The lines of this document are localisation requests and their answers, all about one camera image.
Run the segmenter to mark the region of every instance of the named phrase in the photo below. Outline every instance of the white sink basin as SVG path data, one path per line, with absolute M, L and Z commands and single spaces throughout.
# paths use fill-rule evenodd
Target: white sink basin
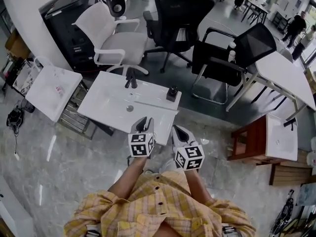
M 284 127 L 286 121 L 267 115 L 266 156 L 297 161 L 297 124 Z
M 78 112 L 126 133 L 140 118 L 154 118 L 156 142 L 166 145 L 181 92 L 171 102 L 166 100 L 168 88 L 137 80 L 136 89 L 126 89 L 126 82 L 126 77 L 100 72 Z

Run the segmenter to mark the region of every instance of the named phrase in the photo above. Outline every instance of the plaid shirt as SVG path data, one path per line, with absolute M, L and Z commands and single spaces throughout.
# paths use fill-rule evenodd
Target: plaid shirt
M 141 175 L 128 200 L 108 191 L 89 194 L 64 227 L 66 237 L 82 237 L 86 225 L 101 223 L 102 237 L 152 237 L 162 222 L 183 237 L 221 237 L 222 223 L 243 237 L 255 236 L 244 211 L 228 200 L 201 204 L 190 195 L 186 176 L 178 172 Z

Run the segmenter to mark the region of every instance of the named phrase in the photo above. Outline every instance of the cable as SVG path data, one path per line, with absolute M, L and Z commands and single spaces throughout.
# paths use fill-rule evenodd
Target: cable
M 222 24 L 222 23 L 219 23 L 219 22 L 217 22 L 217 21 L 215 21 L 215 20 L 212 20 L 212 19 L 210 19 L 209 17 L 206 17 L 206 18 L 207 18 L 208 20 L 212 21 L 212 22 L 215 22 L 215 23 L 217 23 L 217 24 L 220 24 L 220 25 L 224 26 L 225 28 L 227 28 L 228 30 L 230 30 L 230 31 L 232 32 L 232 34 L 237 35 L 236 33 L 234 33 L 234 32 L 232 31 L 232 29 L 230 29 L 230 28 L 227 27 L 226 25 L 224 25 L 224 24 Z

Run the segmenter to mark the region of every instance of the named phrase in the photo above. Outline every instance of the cardboard box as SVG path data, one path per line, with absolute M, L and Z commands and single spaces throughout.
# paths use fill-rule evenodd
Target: cardboard box
M 17 58 L 21 57 L 22 59 L 26 59 L 30 55 L 29 48 L 26 46 L 16 29 L 6 41 L 5 48 L 11 55 Z

